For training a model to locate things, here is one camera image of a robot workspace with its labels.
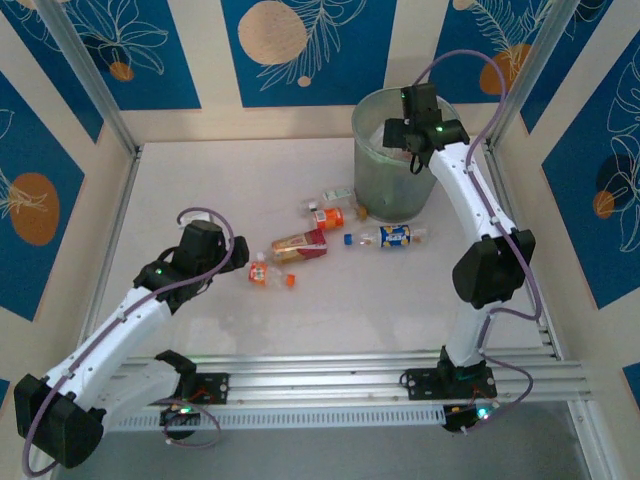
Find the floral line drawing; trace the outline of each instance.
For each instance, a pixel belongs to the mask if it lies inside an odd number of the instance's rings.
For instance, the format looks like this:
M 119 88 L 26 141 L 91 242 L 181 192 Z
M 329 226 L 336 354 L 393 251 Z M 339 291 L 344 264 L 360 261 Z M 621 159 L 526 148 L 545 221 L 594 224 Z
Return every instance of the floral line drawing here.
M 7 109 L 0 109 L 0 140 L 4 138 L 11 128 L 11 121 L 14 112 Z M 47 194 L 33 196 L 22 191 L 13 185 L 0 169 L 0 218 L 5 218 L 12 210 L 16 214 L 20 213 L 20 208 L 34 208 L 41 212 L 46 212 L 47 207 L 43 202 L 47 198 Z
M 240 20 L 238 36 L 245 53 L 262 65 L 260 91 L 283 81 L 309 86 L 332 53 L 340 53 L 338 29 L 367 4 L 357 0 L 355 9 L 347 8 L 355 1 L 272 0 L 251 7 Z
M 576 29 L 580 23 L 597 22 L 605 11 L 605 5 L 609 0 L 582 0 L 576 7 L 573 17 L 564 29 L 564 33 L 573 41 Z
M 609 107 L 607 131 L 613 156 L 600 167 L 593 201 L 599 218 L 619 214 L 622 253 L 640 247 L 640 142 L 632 134 L 640 126 L 640 47 L 625 66 Z
M 3 1 L 32 37 L 60 51 L 30 2 Z M 63 0 L 60 5 L 99 70 L 122 82 L 133 80 L 134 67 L 164 73 L 154 50 L 167 42 L 169 32 L 138 20 L 138 0 Z
M 524 13 L 516 15 L 510 0 L 454 0 L 458 10 L 476 16 L 482 36 L 493 44 L 494 51 L 508 61 L 508 78 L 515 79 L 529 51 L 531 37 L 540 29 L 555 0 L 541 0 L 534 8 L 529 0 Z

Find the plastic bottle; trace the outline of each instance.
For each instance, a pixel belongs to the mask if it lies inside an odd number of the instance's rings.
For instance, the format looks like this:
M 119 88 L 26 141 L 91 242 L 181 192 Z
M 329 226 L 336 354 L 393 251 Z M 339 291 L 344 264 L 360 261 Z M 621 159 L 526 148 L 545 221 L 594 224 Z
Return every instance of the plastic bottle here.
M 365 227 L 344 236 L 345 245 L 363 247 L 416 247 L 427 243 L 427 227 L 422 223 Z
M 249 282 L 261 287 L 293 288 L 296 276 L 286 274 L 279 268 L 267 263 L 264 253 L 256 256 L 257 260 L 249 265 Z
M 333 230 L 345 225 L 353 226 L 354 222 L 363 222 L 367 219 L 367 210 L 364 207 L 325 208 L 316 210 L 311 214 L 311 228 L 320 230 Z
M 300 202 L 299 211 L 301 215 L 307 216 L 317 210 L 326 210 L 328 208 L 347 209 L 356 208 L 357 206 L 358 202 L 356 201 L 353 187 L 338 187 L 325 190 L 318 198 L 303 200 Z

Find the bottle label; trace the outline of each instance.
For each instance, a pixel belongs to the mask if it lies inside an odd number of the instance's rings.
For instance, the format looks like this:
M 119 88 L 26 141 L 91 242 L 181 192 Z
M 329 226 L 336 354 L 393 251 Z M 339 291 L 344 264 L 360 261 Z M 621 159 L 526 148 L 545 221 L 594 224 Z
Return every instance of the bottle label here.
M 331 230 L 344 226 L 344 214 L 341 208 L 328 208 L 313 212 L 316 219 L 316 226 L 320 230 Z
M 380 227 L 380 246 L 382 248 L 406 247 L 411 243 L 409 225 Z
M 267 268 L 265 262 L 253 262 L 249 267 L 249 281 L 256 285 L 267 284 Z
M 339 188 L 337 190 L 325 191 L 322 194 L 322 198 L 324 198 L 326 202 L 333 202 L 334 200 L 351 197 L 352 195 L 353 195 L 353 191 L 350 188 Z
M 276 240 L 271 244 L 271 250 L 277 263 L 290 263 L 325 255 L 327 242 L 322 230 L 316 228 L 310 232 Z

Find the beige wall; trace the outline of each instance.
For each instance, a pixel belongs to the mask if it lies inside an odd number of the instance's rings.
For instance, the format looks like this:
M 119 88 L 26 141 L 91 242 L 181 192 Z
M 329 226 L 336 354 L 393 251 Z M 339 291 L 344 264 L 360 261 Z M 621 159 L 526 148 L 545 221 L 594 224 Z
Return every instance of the beige wall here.
M 13 387 L 26 373 L 44 374 L 75 347 L 130 159 L 107 127 L 94 145 L 1 14 L 0 45 L 0 71 L 85 174 L 35 320 L 0 308 L 0 378 Z M 14 478 L 13 472 L 18 478 L 23 443 L 10 391 L 0 417 L 2 478 Z
M 385 86 L 412 83 L 433 59 L 449 1 L 398 1 Z M 169 0 L 169 5 L 202 109 L 124 112 L 139 143 L 351 136 L 353 106 L 242 108 L 220 2 Z M 495 109 L 457 107 L 471 134 Z
M 629 478 L 640 472 L 640 411 L 621 369 L 640 360 L 640 290 L 596 309 L 541 164 L 638 25 L 640 0 L 615 1 L 531 136 L 518 119 L 498 150 L 509 184 L 517 186 L 511 197 L 524 218 L 522 224 L 538 241 L 534 265 L 554 323 L 571 357 L 588 367 Z

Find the small orange bottle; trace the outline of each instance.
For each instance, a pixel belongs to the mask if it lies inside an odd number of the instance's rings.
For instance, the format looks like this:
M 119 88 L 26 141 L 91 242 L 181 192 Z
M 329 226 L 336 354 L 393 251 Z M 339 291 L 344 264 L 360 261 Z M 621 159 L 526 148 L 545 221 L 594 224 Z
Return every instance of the small orange bottle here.
M 262 287 L 293 288 L 296 276 L 286 274 L 267 263 L 264 253 L 256 255 L 257 260 L 249 265 L 249 282 Z

